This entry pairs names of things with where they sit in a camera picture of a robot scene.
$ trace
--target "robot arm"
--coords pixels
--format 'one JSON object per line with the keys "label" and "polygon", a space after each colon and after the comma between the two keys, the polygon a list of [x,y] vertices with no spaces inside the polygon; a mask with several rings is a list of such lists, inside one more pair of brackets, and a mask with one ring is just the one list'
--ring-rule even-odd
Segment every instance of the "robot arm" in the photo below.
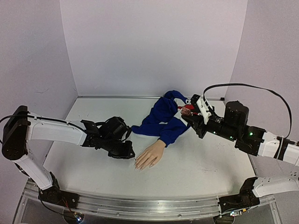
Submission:
{"label": "robot arm", "polygon": [[135,156],[132,142],[122,140],[123,135],[127,133],[127,138],[130,132],[118,117],[99,123],[87,120],[69,122],[44,118],[29,113],[26,106],[20,106],[4,126],[2,154],[37,184],[43,201],[64,206],[61,200],[64,198],[70,208],[75,208],[78,195],[60,190],[55,176],[36,161],[27,141],[51,140],[103,148],[110,157],[130,159]]}
{"label": "robot arm", "polygon": [[[276,136],[266,130],[248,126],[249,109],[240,102],[228,102],[224,117],[219,117],[202,96],[191,98],[193,112],[199,115],[182,116],[200,138],[206,132],[230,141],[235,148],[254,156],[266,156],[299,166],[299,142]],[[222,213],[242,212],[260,203],[259,198],[269,194],[299,190],[297,173],[282,177],[253,177],[245,181],[238,195],[219,198]]]}

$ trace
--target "white tabletop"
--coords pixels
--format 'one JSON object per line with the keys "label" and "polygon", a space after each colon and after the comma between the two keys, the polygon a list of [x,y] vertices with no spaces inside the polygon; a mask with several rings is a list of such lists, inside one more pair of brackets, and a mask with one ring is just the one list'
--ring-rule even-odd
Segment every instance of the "white tabletop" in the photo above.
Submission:
{"label": "white tabletop", "polygon": [[[78,98],[67,120],[105,121],[122,117],[127,125],[140,125],[157,99]],[[211,101],[224,115],[224,103]],[[136,156],[158,137],[131,134]],[[190,128],[164,150],[152,168],[135,171],[134,162],[107,156],[103,149],[54,142],[44,166],[58,179],[61,189],[97,196],[127,198],[192,198],[239,192],[255,176],[248,155],[231,141],[207,133],[198,138]]]}

